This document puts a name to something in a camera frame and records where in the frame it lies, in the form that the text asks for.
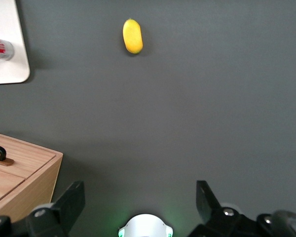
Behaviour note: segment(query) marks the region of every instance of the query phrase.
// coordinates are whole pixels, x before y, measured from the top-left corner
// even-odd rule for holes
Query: black handle
[[[4,161],[6,157],[6,151],[5,148],[0,146],[0,161]]]

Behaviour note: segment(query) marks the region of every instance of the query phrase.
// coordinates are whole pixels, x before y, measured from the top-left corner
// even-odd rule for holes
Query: dark gray floor
[[[85,181],[71,236],[116,237],[149,212],[185,237],[201,179],[250,218],[296,212],[296,1],[18,7],[31,77],[0,85],[0,133],[64,153],[55,198]]]

